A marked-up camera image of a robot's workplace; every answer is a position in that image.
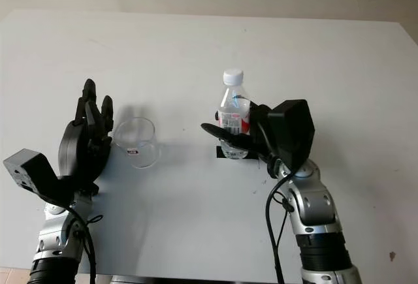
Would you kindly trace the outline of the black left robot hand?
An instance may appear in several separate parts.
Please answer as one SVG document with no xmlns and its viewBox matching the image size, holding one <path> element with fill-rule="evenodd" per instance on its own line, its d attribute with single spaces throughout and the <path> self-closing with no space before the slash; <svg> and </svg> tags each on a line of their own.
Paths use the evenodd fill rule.
<svg viewBox="0 0 418 284">
<path fill-rule="evenodd" d="M 104 170 L 110 155 L 113 130 L 113 101 L 105 96 L 101 109 L 96 104 L 96 86 L 87 79 L 78 99 L 76 114 L 67 125 L 59 145 L 58 163 L 62 177 L 76 191 L 99 192 L 94 181 Z"/>
</svg>

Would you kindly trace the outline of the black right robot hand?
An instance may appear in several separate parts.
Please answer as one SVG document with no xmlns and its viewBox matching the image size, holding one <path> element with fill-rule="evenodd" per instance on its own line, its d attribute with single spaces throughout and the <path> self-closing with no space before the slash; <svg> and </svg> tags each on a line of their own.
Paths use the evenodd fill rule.
<svg viewBox="0 0 418 284">
<path fill-rule="evenodd" d="M 277 178 L 276 163 L 280 160 L 272 128 L 267 114 L 271 111 L 265 104 L 249 104 L 249 132 L 232 134 L 224 128 L 211 123 L 202 123 L 201 127 L 210 135 L 218 138 L 222 144 L 237 150 L 248 151 L 266 163 L 267 172 Z"/>
</svg>

